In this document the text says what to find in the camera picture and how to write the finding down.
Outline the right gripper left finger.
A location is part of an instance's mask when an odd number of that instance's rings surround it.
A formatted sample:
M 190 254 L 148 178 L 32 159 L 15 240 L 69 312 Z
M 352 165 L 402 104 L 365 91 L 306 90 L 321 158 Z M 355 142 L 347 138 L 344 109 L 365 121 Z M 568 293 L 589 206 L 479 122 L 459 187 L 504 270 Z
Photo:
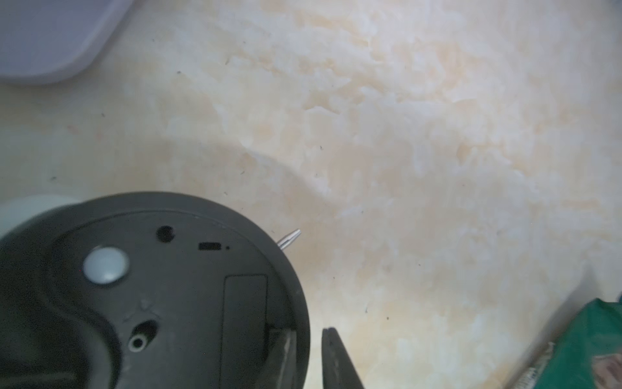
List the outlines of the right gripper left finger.
M 292 329 L 279 333 L 254 383 L 255 389 L 296 388 L 296 340 Z

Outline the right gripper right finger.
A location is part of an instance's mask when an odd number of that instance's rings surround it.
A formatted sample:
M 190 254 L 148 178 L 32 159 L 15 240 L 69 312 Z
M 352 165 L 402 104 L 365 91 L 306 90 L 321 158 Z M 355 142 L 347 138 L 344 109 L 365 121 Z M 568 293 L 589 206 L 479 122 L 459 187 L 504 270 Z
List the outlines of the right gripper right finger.
M 340 334 L 334 327 L 322 330 L 322 383 L 324 389 L 364 389 Z

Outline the white alarm clock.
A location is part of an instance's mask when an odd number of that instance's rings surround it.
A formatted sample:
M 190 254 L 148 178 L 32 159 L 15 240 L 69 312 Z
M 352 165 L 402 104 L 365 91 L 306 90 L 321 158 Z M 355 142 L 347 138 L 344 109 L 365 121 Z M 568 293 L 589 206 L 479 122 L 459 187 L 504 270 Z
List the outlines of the white alarm clock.
M 309 313 L 277 242 L 187 194 L 1 205 L 4 388 L 254 388 L 284 329 L 296 388 Z

